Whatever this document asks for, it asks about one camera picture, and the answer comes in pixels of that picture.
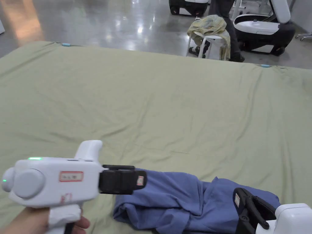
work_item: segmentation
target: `white label sticker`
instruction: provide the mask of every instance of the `white label sticker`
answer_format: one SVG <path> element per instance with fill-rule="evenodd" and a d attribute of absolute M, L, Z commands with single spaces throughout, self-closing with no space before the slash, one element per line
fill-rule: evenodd
<path fill-rule="evenodd" d="M 235 203 L 236 203 L 237 207 L 239 207 L 239 201 L 240 201 L 240 198 L 239 198 L 239 196 L 236 193 L 235 194 Z"/>
<path fill-rule="evenodd" d="M 137 185 L 143 186 L 144 183 L 144 176 L 138 176 Z"/>
<path fill-rule="evenodd" d="M 60 182 L 81 182 L 83 180 L 83 172 L 81 171 L 61 171 Z"/>

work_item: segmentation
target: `green indicator light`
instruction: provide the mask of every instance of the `green indicator light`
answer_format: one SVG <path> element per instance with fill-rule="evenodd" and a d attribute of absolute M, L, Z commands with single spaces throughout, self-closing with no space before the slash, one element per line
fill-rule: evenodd
<path fill-rule="evenodd" d="M 41 160 L 42 158 L 40 158 L 40 157 L 30 157 L 30 158 L 28 158 L 28 160 Z"/>

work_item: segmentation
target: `black and white robot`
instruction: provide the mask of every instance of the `black and white robot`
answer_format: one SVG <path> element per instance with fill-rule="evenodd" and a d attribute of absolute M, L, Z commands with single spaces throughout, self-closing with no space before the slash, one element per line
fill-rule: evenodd
<path fill-rule="evenodd" d="M 169 0 L 170 12 L 180 14 L 180 8 L 186 9 L 192 16 L 201 17 L 209 4 L 209 0 Z"/>
<path fill-rule="evenodd" d="M 241 49 L 280 56 L 295 35 L 287 0 L 269 0 L 273 15 L 244 14 L 235 18 Z"/>

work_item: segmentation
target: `human hand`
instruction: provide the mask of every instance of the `human hand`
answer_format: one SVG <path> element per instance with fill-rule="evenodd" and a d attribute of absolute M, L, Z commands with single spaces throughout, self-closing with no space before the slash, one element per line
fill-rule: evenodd
<path fill-rule="evenodd" d="M 1 234 L 45 234 L 49 224 L 49 209 L 25 208 Z M 76 222 L 72 234 L 86 234 L 84 229 L 90 226 L 90 221 L 81 217 Z"/>

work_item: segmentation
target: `blue cloth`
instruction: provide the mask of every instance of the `blue cloth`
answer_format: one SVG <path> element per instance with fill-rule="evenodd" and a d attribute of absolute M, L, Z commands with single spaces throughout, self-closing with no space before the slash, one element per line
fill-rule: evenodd
<path fill-rule="evenodd" d="M 245 188 L 272 206 L 276 195 L 242 186 L 228 179 L 199 181 L 194 175 L 147 170 L 147 185 L 132 195 L 117 195 L 113 217 L 135 229 L 156 229 L 160 234 L 190 232 L 235 233 L 238 214 L 235 188 Z"/>

